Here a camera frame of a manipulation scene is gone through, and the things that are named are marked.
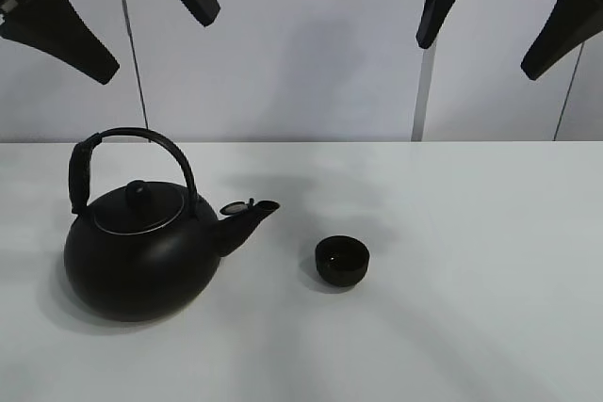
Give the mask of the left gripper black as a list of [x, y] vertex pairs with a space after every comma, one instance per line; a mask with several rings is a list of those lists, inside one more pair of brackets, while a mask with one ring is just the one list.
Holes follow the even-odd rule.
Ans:
[[1, 37], [54, 56], [98, 83], [120, 68], [69, 0], [1, 0]]

